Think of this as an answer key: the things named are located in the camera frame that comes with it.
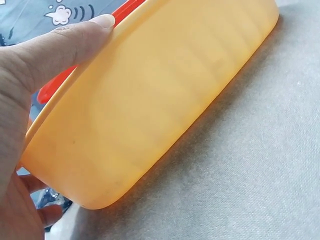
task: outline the hand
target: hand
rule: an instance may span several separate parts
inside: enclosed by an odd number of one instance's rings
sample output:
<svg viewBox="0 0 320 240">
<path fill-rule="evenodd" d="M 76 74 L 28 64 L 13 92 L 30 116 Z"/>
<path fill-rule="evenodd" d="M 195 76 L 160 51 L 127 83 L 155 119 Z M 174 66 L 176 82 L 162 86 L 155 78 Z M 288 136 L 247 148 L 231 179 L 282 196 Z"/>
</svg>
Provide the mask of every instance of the hand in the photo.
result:
<svg viewBox="0 0 320 240">
<path fill-rule="evenodd" d="M 30 193 L 45 185 L 15 171 L 24 147 L 31 95 L 68 67 L 92 57 L 114 23 L 112 16 L 103 15 L 0 48 L 0 239 L 43 239 L 44 227 L 61 217 L 56 205 L 36 210 Z"/>
</svg>

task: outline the gray fabric surface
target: gray fabric surface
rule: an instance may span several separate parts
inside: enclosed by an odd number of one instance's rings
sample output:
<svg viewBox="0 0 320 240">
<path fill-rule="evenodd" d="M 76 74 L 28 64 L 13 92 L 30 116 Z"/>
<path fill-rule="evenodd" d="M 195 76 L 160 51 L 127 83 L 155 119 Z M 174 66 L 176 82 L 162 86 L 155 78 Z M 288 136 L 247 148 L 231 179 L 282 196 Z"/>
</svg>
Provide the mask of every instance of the gray fabric surface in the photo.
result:
<svg viewBox="0 0 320 240">
<path fill-rule="evenodd" d="M 320 239 L 320 1 L 277 3 L 275 30 L 166 156 L 114 205 L 74 205 L 49 237 Z"/>
</svg>

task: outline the cartoon cloud print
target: cartoon cloud print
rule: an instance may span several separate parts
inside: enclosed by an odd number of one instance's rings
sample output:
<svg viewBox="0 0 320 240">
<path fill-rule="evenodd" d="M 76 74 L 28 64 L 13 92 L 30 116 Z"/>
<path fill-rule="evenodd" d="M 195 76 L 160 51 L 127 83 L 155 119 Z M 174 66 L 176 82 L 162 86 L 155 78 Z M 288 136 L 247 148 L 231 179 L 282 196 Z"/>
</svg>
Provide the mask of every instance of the cartoon cloud print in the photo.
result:
<svg viewBox="0 0 320 240">
<path fill-rule="evenodd" d="M 70 8 L 67 8 L 64 5 L 59 5 L 56 7 L 55 11 L 49 12 L 44 16 L 52 18 L 53 25 L 57 26 L 59 24 L 68 24 L 71 13 L 72 12 Z"/>
</svg>

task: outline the red lid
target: red lid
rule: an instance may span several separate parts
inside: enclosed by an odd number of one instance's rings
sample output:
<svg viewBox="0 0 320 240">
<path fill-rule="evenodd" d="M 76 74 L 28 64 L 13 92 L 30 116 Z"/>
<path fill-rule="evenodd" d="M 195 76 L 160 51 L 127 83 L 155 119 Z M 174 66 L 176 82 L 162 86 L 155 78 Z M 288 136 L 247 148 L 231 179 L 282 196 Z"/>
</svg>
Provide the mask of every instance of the red lid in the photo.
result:
<svg viewBox="0 0 320 240">
<path fill-rule="evenodd" d="M 115 17 L 116 27 L 123 19 L 125 19 L 133 10 L 139 7 L 146 0 L 128 0 L 122 6 L 120 6 L 117 10 L 112 13 Z M 67 70 L 60 73 L 58 76 L 49 81 L 46 85 L 44 85 L 37 96 L 37 101 L 40 104 L 46 104 L 53 94 L 58 90 L 60 85 L 67 79 L 67 77 L 75 70 L 77 66 L 72 66 Z"/>
</svg>

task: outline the finger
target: finger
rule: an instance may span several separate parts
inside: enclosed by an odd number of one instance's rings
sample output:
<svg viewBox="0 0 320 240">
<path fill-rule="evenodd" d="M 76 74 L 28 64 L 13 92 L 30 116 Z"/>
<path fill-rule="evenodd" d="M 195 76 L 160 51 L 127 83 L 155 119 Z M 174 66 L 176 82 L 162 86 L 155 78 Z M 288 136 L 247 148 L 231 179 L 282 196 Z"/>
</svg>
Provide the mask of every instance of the finger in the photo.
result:
<svg viewBox="0 0 320 240">
<path fill-rule="evenodd" d="M 28 130 L 28 129 L 31 127 L 31 125 L 32 125 L 32 120 L 31 120 L 31 118 L 29 117 L 28 125 L 27 125 L 26 129 Z"/>
<path fill-rule="evenodd" d="M 37 212 L 44 228 L 55 224 L 63 215 L 62 208 L 59 205 L 45 206 L 38 209 Z"/>
<path fill-rule="evenodd" d="M 105 14 L 70 24 L 29 41 L 3 48 L 9 68 L 31 93 L 67 68 L 92 57 L 106 42 L 115 18 Z"/>
<path fill-rule="evenodd" d="M 44 184 L 42 181 L 31 174 L 22 175 L 20 176 L 20 179 L 22 180 L 30 194 L 47 187 L 46 184 Z"/>
</svg>

